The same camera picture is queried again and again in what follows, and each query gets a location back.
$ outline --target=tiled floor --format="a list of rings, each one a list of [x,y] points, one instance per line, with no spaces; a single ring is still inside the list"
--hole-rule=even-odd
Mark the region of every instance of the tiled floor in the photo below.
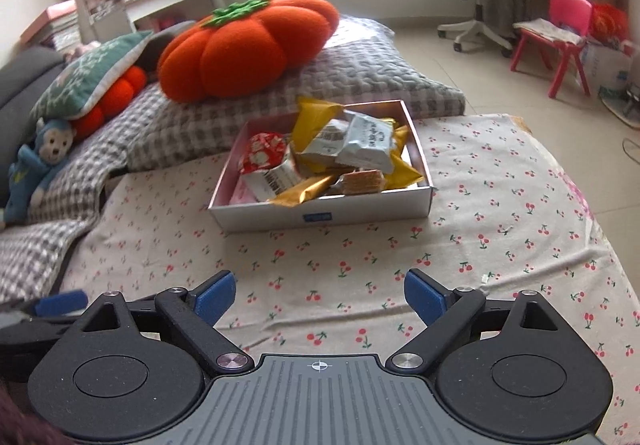
[[[534,136],[556,157],[587,198],[636,292],[640,293],[640,165],[622,151],[622,140],[640,143],[598,99],[587,98],[567,75],[557,99],[546,94],[551,74],[535,49],[518,72],[500,50],[479,40],[453,51],[451,39],[435,29],[396,28],[396,46],[418,71],[461,88],[467,113],[508,113],[523,117]]]

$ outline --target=snack box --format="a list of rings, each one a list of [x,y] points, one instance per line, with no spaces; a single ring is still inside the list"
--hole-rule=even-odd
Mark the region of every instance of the snack box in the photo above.
[[[254,118],[247,121],[238,134],[209,203],[209,211],[220,228],[226,232],[252,232],[426,218],[431,209],[433,182],[414,123],[404,102],[364,102],[350,104],[345,109],[377,118],[394,118],[401,126],[409,126],[402,158],[418,170],[424,180],[405,189],[376,194],[322,196],[292,208],[269,202],[234,203],[232,197],[240,176],[238,161],[242,158],[249,138],[261,132],[289,134],[298,114]]]

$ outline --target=red plastic chair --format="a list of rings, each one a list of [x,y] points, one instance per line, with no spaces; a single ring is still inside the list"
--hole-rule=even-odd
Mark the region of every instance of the red plastic chair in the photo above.
[[[568,26],[573,32],[581,37],[585,37],[589,31],[592,13],[593,5],[591,5],[587,0],[551,0],[549,5],[549,21],[559,28]],[[524,50],[527,41],[532,40],[538,44],[540,56],[542,57],[546,68],[549,70],[552,70],[553,66],[549,61],[549,57],[544,46],[550,46],[562,53],[560,66],[558,66],[558,70],[556,70],[556,76],[554,77],[554,81],[549,89],[549,98],[556,98],[558,88],[562,84],[562,79],[564,79],[564,74],[566,73],[566,69],[569,65],[569,59],[571,57],[575,59],[575,65],[578,68],[578,73],[580,73],[580,80],[582,81],[584,94],[590,96],[589,85],[586,77],[584,76],[584,68],[580,62],[580,52],[584,48],[585,43],[575,45],[558,40],[551,41],[534,34],[529,30],[525,30],[524,28],[521,29],[520,32],[522,37],[518,48],[516,49],[516,53],[513,56],[513,61],[511,62],[511,71],[516,70],[516,66],[522,57],[522,51]]]

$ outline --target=cherry print bed sheet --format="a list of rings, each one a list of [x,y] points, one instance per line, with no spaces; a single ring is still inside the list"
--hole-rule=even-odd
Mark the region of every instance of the cherry print bed sheet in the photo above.
[[[492,298],[545,293],[608,367],[609,444],[640,439],[640,304],[580,191],[507,115],[418,122],[437,188],[430,218],[225,235],[206,207],[225,154],[125,176],[63,283],[94,299],[238,279],[220,331],[262,353],[378,353],[424,325],[402,279],[417,266]]]

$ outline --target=red plush toy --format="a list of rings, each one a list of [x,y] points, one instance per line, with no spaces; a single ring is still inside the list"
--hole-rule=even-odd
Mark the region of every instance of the red plush toy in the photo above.
[[[93,135],[105,122],[123,112],[146,86],[145,70],[137,66],[130,67],[107,90],[94,108],[78,120],[70,120],[76,130],[75,140],[83,140]]]
[[[316,57],[339,21],[325,0],[249,0],[214,10],[162,52],[162,91],[176,102],[258,92]]]

